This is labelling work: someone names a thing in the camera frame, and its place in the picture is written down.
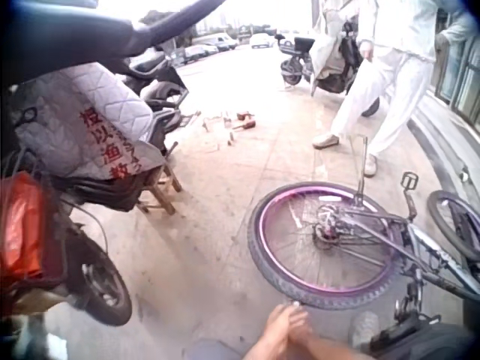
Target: bicycle tire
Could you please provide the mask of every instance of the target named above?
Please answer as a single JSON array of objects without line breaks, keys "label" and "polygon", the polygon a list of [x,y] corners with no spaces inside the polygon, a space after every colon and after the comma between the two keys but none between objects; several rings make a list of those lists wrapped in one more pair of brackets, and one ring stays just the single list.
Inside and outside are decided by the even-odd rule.
[{"label": "bicycle tire", "polygon": [[[272,259],[266,253],[265,248],[260,241],[260,229],[259,222],[263,209],[274,199],[278,194],[284,191],[291,191],[295,188],[301,188],[305,185],[309,186],[328,186],[330,188],[346,191],[350,194],[355,194],[356,191],[348,187],[344,187],[338,184],[331,184],[328,182],[320,181],[306,181],[295,184],[289,184],[272,191],[267,194],[263,199],[259,201],[255,209],[250,216],[250,220],[247,228],[247,243],[250,255],[256,267],[262,273],[263,277],[279,292],[287,295],[293,300],[299,301],[302,304],[310,305],[315,308],[324,310],[346,310],[357,308],[361,305],[372,302],[374,299],[380,297],[389,288],[392,281],[398,275],[398,263],[395,259],[392,259],[394,266],[391,267],[391,271],[387,272],[376,283],[370,286],[367,291],[352,292],[349,295],[336,295],[332,292],[321,291],[309,288],[298,281],[287,277],[279,268],[275,266]],[[379,204],[374,202],[371,198],[364,195],[364,199],[375,206],[379,213],[387,213]],[[395,242],[401,243],[400,231],[394,229]]]},{"label": "bicycle tire", "polygon": [[455,231],[446,223],[440,214],[437,204],[441,201],[448,200],[466,210],[480,224],[480,215],[470,204],[459,196],[444,190],[436,190],[428,196],[427,207],[433,221],[438,226],[440,232],[447,240],[468,260],[480,262],[480,251],[476,250],[472,245],[463,241]]}]

